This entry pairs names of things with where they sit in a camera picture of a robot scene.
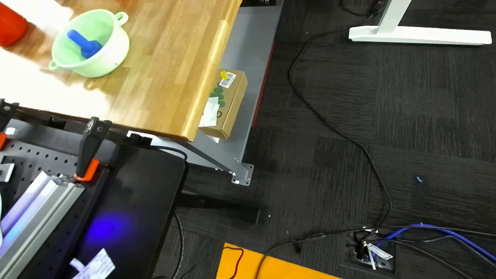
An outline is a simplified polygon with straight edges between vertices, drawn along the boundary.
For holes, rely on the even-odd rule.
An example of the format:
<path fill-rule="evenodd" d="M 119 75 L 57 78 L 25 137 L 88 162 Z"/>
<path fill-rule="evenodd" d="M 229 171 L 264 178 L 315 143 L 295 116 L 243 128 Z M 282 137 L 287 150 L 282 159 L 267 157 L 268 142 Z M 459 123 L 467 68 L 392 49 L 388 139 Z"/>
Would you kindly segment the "cardboard box under table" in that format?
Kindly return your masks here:
<path fill-rule="evenodd" d="M 200 130 L 209 136 L 228 139 L 234 128 L 248 78 L 243 71 L 222 69 L 205 105 Z"/>

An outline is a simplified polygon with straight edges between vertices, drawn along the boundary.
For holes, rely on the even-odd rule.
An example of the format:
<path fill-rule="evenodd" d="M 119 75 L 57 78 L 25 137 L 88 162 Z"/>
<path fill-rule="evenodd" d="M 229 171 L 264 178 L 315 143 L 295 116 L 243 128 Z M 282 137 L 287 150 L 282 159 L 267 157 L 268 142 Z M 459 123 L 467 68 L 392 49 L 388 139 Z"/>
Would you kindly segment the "orange floor mat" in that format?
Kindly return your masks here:
<path fill-rule="evenodd" d="M 309 266 L 223 243 L 216 279 L 340 279 Z"/>

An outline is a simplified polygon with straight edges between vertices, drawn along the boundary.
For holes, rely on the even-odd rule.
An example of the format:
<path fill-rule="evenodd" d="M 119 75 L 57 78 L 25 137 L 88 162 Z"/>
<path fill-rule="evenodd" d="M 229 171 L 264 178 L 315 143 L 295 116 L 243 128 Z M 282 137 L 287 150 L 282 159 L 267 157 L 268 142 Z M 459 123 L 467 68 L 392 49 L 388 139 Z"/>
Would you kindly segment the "black computer case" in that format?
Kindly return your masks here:
<path fill-rule="evenodd" d="M 186 171 L 178 151 L 121 148 L 64 279 L 152 279 Z"/>

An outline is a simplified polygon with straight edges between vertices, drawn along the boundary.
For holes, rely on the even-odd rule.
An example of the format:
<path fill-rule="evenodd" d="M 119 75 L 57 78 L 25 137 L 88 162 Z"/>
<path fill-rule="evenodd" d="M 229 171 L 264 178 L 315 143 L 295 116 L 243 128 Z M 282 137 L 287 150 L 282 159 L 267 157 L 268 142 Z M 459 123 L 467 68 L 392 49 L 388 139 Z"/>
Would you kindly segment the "black orange bar clamp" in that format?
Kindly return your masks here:
<path fill-rule="evenodd" d="M 101 120 L 99 117 L 92 117 L 88 120 L 79 142 L 78 162 L 74 171 L 76 181 L 88 182 L 96 174 L 96 170 L 99 167 L 96 151 L 99 150 L 109 130 L 110 120 Z"/>

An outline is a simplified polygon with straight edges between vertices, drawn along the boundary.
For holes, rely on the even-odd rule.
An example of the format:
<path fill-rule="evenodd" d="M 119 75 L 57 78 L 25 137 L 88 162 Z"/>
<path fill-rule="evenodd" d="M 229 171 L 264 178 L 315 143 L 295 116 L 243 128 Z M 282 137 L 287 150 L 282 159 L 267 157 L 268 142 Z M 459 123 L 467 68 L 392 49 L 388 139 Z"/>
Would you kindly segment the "floor power outlet box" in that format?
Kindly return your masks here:
<path fill-rule="evenodd" d="M 372 230 L 353 230 L 346 236 L 344 263 L 372 272 L 395 271 L 395 247 Z"/>

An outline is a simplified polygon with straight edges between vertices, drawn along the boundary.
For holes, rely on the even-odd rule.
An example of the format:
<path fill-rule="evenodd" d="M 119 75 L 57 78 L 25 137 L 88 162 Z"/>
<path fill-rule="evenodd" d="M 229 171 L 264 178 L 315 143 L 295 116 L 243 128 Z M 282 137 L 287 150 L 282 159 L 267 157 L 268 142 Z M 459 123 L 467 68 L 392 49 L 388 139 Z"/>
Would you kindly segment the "white desk leg foot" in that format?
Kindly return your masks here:
<path fill-rule="evenodd" d="M 352 26 L 349 38 L 367 43 L 412 43 L 412 44 L 491 44 L 491 32 L 487 29 L 453 29 L 433 26 L 402 26 L 411 0 L 389 0 L 377 24 Z"/>

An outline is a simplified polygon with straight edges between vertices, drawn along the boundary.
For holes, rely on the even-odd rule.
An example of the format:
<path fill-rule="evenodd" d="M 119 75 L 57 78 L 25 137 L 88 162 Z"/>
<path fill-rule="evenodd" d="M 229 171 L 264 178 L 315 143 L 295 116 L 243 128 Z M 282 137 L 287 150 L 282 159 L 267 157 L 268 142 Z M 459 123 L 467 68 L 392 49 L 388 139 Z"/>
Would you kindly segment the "blue plastic toy block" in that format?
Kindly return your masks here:
<path fill-rule="evenodd" d="M 81 54 L 85 58 L 95 55 L 102 47 L 102 44 L 98 40 L 88 40 L 76 29 L 70 29 L 67 32 L 67 37 L 81 47 Z"/>

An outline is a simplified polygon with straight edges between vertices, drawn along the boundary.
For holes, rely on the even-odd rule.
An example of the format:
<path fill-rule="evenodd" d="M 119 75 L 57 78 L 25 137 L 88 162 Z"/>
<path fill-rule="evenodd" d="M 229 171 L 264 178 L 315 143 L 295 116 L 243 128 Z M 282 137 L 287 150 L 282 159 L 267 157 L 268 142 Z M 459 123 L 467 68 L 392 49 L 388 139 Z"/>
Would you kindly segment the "green plastic colander bowl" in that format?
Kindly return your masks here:
<path fill-rule="evenodd" d="M 116 69 L 129 54 L 130 38 L 124 30 L 129 13 L 124 10 L 90 9 L 73 16 L 56 35 L 51 46 L 51 71 L 70 69 L 82 77 L 101 77 Z M 79 30 L 88 40 L 98 40 L 102 47 L 85 58 L 81 47 L 67 37 L 70 29 Z"/>

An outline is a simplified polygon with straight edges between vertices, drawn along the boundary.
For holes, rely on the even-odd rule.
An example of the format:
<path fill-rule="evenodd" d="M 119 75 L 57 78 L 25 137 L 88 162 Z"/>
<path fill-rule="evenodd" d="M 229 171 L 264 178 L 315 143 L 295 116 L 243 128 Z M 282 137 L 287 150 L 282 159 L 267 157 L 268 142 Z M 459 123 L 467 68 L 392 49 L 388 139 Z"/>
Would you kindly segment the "aluminium extrusion rail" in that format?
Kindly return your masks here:
<path fill-rule="evenodd" d="M 2 218 L 0 279 L 17 279 L 68 213 L 84 187 L 40 171 Z"/>

